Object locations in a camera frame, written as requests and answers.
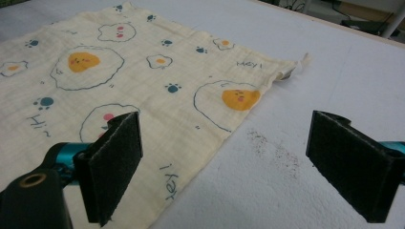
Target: white table surface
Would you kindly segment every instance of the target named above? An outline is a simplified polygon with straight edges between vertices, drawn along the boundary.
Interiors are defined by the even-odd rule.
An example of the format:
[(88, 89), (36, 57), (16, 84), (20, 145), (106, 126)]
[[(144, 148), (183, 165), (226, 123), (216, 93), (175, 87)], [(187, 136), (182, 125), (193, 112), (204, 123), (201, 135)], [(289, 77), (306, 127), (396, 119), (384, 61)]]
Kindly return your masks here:
[[(273, 85), (152, 228), (404, 228), (403, 186), (386, 223), (370, 224), (305, 155), (313, 110), (342, 115), (375, 140), (405, 140), (403, 45), (253, 0), (131, 2), (271, 57), (312, 57), (301, 74)], [(119, 4), (31, 0), (3, 8), (0, 42)]]

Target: fried egg print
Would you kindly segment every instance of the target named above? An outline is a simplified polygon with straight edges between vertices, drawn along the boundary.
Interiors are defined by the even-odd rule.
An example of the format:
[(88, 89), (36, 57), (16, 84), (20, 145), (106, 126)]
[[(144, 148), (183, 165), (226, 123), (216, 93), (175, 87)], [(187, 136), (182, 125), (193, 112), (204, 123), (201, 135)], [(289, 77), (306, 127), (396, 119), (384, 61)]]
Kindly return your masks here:
[(15, 74), (22, 73), (27, 69), (28, 62), (7, 62), (0, 67), (0, 74), (5, 77), (11, 77)]
[(94, 142), (108, 130), (107, 122), (112, 118), (131, 112), (139, 112), (132, 105), (119, 103), (106, 104), (94, 108), (84, 119), (80, 128), (80, 140), (82, 142)]
[(51, 77), (56, 88), (86, 90), (108, 82), (123, 64), (124, 59), (111, 49), (79, 46), (59, 57)]
[(172, 64), (173, 59), (161, 54), (148, 56), (146, 58), (151, 69), (164, 69)]
[(214, 44), (217, 45), (218, 49), (221, 51), (233, 49), (235, 46), (234, 43), (224, 39), (215, 39)]
[(128, 23), (118, 23), (114, 25), (104, 25), (98, 29), (100, 41), (124, 42), (135, 37), (137, 31)]
[(199, 87), (194, 94), (194, 107), (217, 127), (231, 133), (260, 97), (253, 85), (222, 80)]

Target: cream fabric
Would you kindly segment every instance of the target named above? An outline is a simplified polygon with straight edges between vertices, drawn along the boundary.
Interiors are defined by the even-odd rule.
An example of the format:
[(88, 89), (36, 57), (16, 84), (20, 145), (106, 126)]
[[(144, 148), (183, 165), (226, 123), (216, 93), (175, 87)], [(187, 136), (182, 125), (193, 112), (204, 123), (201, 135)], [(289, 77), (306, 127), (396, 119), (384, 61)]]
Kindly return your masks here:
[[(107, 120), (139, 111), (144, 158), (106, 228), (150, 226), (297, 64), (129, 3), (4, 42), (0, 53), (1, 189), (55, 143), (93, 142)], [(75, 227), (97, 228), (78, 188), (65, 191)]]

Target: blue paw print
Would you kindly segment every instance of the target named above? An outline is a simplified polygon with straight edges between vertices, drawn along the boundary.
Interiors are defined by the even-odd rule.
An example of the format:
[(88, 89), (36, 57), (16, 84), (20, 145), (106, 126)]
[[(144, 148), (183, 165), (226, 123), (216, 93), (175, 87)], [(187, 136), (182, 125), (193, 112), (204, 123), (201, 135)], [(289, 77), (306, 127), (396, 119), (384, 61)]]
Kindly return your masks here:
[(38, 98), (35, 102), (33, 102), (33, 105), (39, 106), (38, 111), (42, 110), (48, 110), (51, 108), (51, 105), (53, 105), (53, 99), (51, 97), (43, 97), (43, 98)]
[(37, 40), (30, 40), (28, 42), (26, 42), (26, 47), (28, 48), (32, 48), (34, 46), (37, 46), (39, 44), (39, 41)]
[(161, 44), (162, 44), (163, 46), (165, 46), (165, 47), (169, 47), (171, 44), (173, 44), (173, 42), (170, 41), (170, 40), (162, 40), (162, 41), (161, 41)]
[(165, 88), (167, 89), (167, 92), (173, 94), (176, 93), (179, 89), (181, 89), (181, 86), (179, 86), (179, 84), (169, 84), (165, 86)]
[(119, 11), (119, 12), (122, 11), (122, 6), (121, 5), (115, 6), (114, 8), (116, 9), (116, 11)]
[(199, 52), (199, 53), (208, 53), (208, 50), (206, 50), (203, 47), (197, 47), (196, 51)]
[(151, 22), (151, 21), (153, 21), (153, 20), (156, 19), (156, 16), (153, 15), (153, 14), (151, 14), (151, 15), (149, 15), (149, 16), (147, 17), (147, 19), (148, 19), (148, 22)]

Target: red dot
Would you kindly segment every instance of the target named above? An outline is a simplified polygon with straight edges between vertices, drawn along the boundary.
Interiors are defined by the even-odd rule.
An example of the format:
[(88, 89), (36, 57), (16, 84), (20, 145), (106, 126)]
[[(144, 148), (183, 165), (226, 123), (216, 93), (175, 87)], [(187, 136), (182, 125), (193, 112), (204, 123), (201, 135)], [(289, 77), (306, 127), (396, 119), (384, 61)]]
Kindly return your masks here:
[(109, 121), (110, 119), (114, 118), (114, 115), (111, 113), (108, 113), (108, 114), (105, 114), (103, 118), (104, 118), (104, 120)]

